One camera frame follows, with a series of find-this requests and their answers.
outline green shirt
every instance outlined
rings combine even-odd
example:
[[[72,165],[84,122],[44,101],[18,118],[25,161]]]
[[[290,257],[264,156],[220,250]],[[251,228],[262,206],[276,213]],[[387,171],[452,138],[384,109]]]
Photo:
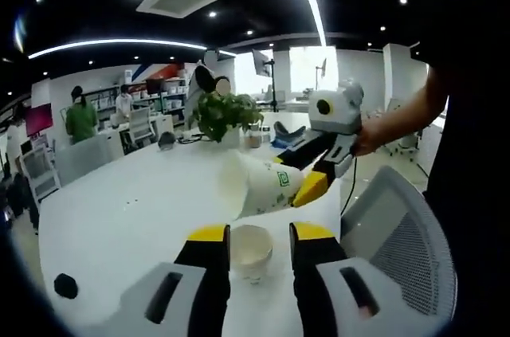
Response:
[[[79,102],[75,103],[67,111],[65,128],[67,133],[72,136],[73,143],[92,138],[96,134],[94,130],[96,125],[97,113],[90,103],[85,106]]]

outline green leaves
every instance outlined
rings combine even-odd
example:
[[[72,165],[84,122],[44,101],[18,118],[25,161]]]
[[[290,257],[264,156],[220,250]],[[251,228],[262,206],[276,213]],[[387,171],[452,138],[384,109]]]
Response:
[[[232,127],[241,126],[247,131],[250,123],[263,119],[255,101],[246,94],[220,96],[216,92],[204,92],[198,98],[190,123],[196,120],[200,131],[219,143]]]

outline white bowl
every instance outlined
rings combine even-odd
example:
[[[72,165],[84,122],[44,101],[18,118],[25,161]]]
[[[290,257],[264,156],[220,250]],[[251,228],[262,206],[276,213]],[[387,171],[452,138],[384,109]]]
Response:
[[[273,254],[273,239],[267,229],[241,225],[230,231],[230,265],[251,284],[259,284]]]

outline office chair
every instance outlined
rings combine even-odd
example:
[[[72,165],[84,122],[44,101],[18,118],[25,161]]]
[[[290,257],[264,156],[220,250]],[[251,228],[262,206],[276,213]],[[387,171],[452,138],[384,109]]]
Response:
[[[30,190],[37,205],[43,198],[61,188],[61,181],[43,146],[22,155],[21,161],[22,169],[29,180]]]
[[[113,156],[106,134],[82,140],[55,153],[55,165],[62,186],[74,182],[112,160]]]
[[[385,166],[341,219],[340,244],[400,285],[407,305],[435,317],[453,318],[457,277],[448,242],[423,196]]]
[[[129,116],[129,135],[133,144],[150,144],[154,136],[150,121],[150,108],[133,110]]]

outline white plant pot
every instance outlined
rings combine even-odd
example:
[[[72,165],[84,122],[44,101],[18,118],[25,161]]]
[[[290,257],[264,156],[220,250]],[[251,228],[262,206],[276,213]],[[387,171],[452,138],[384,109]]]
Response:
[[[241,146],[239,130],[239,127],[234,127],[232,130],[228,130],[223,136],[220,145],[224,148],[239,148],[239,146]]]

